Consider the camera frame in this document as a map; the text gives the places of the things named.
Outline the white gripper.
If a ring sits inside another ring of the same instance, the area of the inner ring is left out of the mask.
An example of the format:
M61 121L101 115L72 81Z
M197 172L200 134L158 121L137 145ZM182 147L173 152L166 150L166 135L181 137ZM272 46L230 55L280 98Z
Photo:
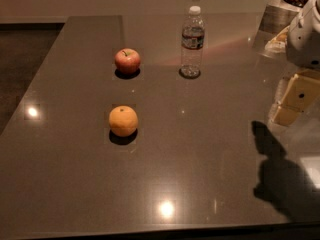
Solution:
M320 0L308 0L291 21L286 55L299 67L320 69ZM279 81L273 123L291 125L320 96L320 72L312 69L301 69Z

